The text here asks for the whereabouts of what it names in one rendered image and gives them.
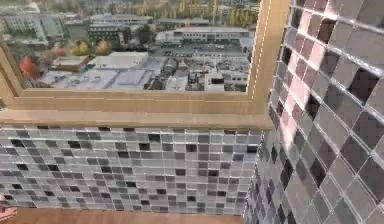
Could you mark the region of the wooden framed window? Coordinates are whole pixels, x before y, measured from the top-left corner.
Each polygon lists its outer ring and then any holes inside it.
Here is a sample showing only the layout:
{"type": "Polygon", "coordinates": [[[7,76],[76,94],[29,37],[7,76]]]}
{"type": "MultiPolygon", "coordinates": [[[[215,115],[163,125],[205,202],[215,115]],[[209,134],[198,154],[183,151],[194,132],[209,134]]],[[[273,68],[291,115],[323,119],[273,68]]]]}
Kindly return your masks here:
{"type": "Polygon", "coordinates": [[[0,42],[0,124],[270,130],[267,96],[289,7],[290,0],[261,0],[244,93],[25,89],[0,42]]]}

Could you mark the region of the pink object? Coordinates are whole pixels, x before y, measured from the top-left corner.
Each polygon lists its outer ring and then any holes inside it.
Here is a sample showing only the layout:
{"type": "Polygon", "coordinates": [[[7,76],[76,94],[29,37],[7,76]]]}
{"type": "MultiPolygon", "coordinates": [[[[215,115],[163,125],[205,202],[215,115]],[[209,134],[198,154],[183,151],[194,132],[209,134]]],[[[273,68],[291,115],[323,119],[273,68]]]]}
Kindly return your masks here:
{"type": "Polygon", "coordinates": [[[10,205],[4,196],[0,195],[0,222],[17,215],[17,208],[10,205]]]}

